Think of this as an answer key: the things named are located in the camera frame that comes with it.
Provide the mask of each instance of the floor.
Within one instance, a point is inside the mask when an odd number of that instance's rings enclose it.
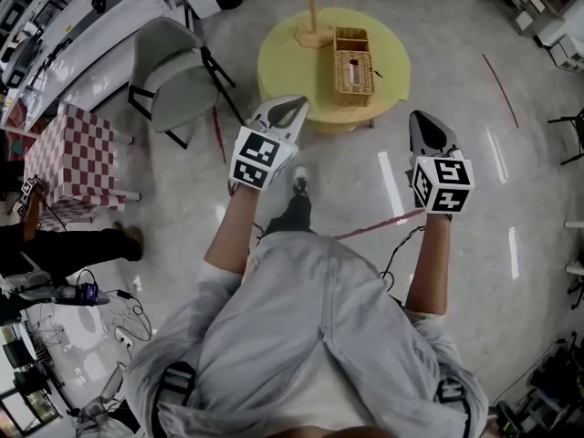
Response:
[[[518,36],[499,0],[318,4],[362,11],[394,31],[410,56],[412,84],[410,99],[376,119],[373,130],[335,137],[303,131],[298,160],[312,174],[313,228],[342,235],[402,214],[400,206],[391,206],[385,156],[402,209],[413,210],[404,174],[410,112],[426,110],[453,128],[473,161],[476,190],[468,211],[454,218],[446,324],[468,368],[494,400],[558,336],[583,326],[584,307],[569,309],[566,290],[572,277],[564,273],[579,235],[562,223],[584,214],[579,188],[584,161],[559,167],[578,146],[568,124],[547,125],[547,119],[581,109],[584,78],[556,68],[547,51]],[[280,19],[306,6],[306,0],[245,0],[236,10],[203,21],[208,45],[238,84],[235,102],[246,114],[258,103],[256,59],[262,40]],[[505,87],[518,127],[484,56]],[[224,104],[219,110],[230,156],[238,124]],[[116,261],[92,269],[102,288],[131,289],[156,329],[179,299],[188,297],[229,202],[227,170],[210,117],[193,125],[189,149],[182,151],[149,131],[123,93],[99,114],[136,136],[120,151],[120,181],[143,198],[121,215],[100,216],[94,227],[117,218],[136,224],[146,251],[139,263]],[[286,201],[282,180],[262,195],[256,221],[266,225]],[[393,248],[423,222],[418,215],[344,243],[382,270]],[[405,297],[420,243],[416,235],[395,258],[395,297]],[[45,316],[52,308],[42,309]],[[38,318],[38,311],[31,310],[31,318]],[[55,308],[53,322],[66,333],[51,351],[66,393],[82,405],[99,393],[117,360],[128,361],[128,353],[104,335],[97,308]],[[507,397],[516,399],[524,390],[520,381]]]

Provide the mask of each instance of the yellow round table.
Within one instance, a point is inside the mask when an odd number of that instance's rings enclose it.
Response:
[[[410,94],[410,59],[400,39],[376,19],[344,8],[323,8],[318,21],[331,27],[357,27],[370,42],[375,93],[367,107],[340,106],[334,102],[333,46],[302,47],[295,39],[300,13],[279,23],[262,44],[257,79],[263,100],[301,94],[310,101],[308,120],[319,131],[342,133],[371,120]]]

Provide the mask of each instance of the wicker basket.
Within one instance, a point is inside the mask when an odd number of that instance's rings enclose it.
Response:
[[[367,31],[337,27],[335,49],[335,101],[344,106],[367,106],[375,92]]]

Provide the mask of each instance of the red checkered tablecloth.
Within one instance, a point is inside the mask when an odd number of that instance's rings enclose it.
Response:
[[[113,138],[108,121],[61,104],[26,155],[25,177],[47,184],[47,204],[64,224],[88,218],[96,206],[123,210],[127,196],[114,189]],[[39,221],[43,230],[63,230],[49,209]]]

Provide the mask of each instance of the wooden stand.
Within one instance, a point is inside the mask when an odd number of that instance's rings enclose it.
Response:
[[[317,4],[308,0],[310,17],[301,18],[294,33],[294,38],[302,47],[320,48],[332,42],[332,27],[318,23]]]

